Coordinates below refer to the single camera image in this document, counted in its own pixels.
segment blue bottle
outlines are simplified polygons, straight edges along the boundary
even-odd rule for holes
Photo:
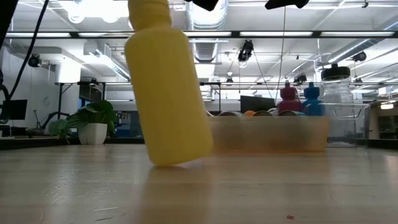
[[[307,100],[303,103],[302,111],[307,116],[323,115],[322,105],[320,105],[321,101],[318,100],[319,95],[320,90],[313,85],[313,82],[310,82],[308,88],[304,89],[304,96]]]

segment green leaf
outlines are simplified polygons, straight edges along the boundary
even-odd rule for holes
[[[49,125],[49,133],[51,136],[59,136],[61,139],[69,138],[72,135],[69,123],[65,119],[51,122]]]
[[[82,128],[89,123],[107,124],[108,133],[114,133],[117,119],[112,104],[106,100],[90,103],[67,118],[71,128]]]

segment orange object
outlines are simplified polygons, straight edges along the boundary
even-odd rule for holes
[[[253,116],[254,114],[255,114],[256,112],[254,112],[254,111],[246,111],[246,112],[244,112],[244,116]]]

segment white pot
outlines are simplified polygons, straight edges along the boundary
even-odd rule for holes
[[[104,144],[106,138],[107,124],[87,124],[79,128],[79,139],[81,144]]]

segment plastic bin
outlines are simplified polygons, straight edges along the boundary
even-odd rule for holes
[[[369,139],[370,105],[362,103],[320,103],[329,117],[328,147],[355,147]]]
[[[326,116],[211,117],[216,153],[325,152]]]

